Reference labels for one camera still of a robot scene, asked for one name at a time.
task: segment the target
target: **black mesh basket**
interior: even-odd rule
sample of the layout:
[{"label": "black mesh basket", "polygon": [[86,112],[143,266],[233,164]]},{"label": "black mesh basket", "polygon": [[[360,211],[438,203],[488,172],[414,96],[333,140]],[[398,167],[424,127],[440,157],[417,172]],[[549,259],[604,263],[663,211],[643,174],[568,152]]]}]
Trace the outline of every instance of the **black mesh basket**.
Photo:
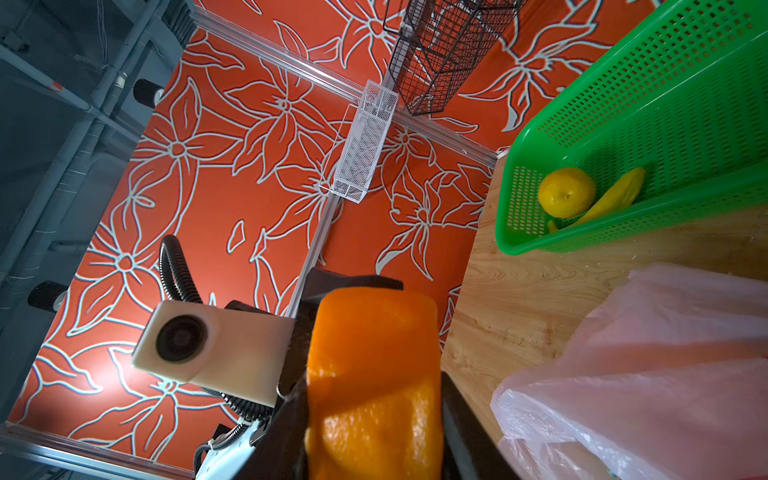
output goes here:
[{"label": "black mesh basket", "polygon": [[399,36],[389,72],[411,115],[443,111],[527,1],[411,0],[388,29]]}]

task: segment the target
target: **orange bell pepper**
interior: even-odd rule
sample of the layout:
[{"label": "orange bell pepper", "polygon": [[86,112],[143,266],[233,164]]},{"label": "orange bell pepper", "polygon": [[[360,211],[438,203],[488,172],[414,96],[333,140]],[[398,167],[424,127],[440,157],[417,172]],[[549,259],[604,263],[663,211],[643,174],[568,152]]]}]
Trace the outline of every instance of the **orange bell pepper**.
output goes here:
[{"label": "orange bell pepper", "polygon": [[306,366],[310,478],[439,478],[435,302],[354,287],[321,302]]}]

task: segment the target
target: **plastic bag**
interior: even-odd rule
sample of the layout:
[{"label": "plastic bag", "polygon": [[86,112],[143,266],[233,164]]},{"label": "plastic bag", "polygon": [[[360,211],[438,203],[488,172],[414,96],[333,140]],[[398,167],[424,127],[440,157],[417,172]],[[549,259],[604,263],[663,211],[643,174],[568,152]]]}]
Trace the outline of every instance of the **plastic bag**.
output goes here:
[{"label": "plastic bag", "polygon": [[499,448],[529,478],[768,475],[764,356],[768,283],[664,263],[633,270],[559,359],[496,389]]}]

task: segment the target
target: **white wire basket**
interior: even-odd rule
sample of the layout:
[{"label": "white wire basket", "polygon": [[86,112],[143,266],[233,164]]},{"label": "white wire basket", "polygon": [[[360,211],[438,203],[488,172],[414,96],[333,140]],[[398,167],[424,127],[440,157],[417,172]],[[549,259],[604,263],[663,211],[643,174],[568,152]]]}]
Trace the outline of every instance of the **white wire basket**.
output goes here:
[{"label": "white wire basket", "polygon": [[356,204],[368,193],[397,98],[394,91],[368,80],[336,165],[331,192]]}]

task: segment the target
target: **black lens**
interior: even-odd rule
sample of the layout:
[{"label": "black lens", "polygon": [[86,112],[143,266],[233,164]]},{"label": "black lens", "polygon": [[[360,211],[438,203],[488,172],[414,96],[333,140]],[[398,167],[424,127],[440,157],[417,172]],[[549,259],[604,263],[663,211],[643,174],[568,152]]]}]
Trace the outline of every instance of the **black lens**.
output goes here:
[{"label": "black lens", "polygon": [[179,315],[163,325],[157,335],[157,354],[166,362],[189,360],[205,343],[205,323],[191,315]]}]

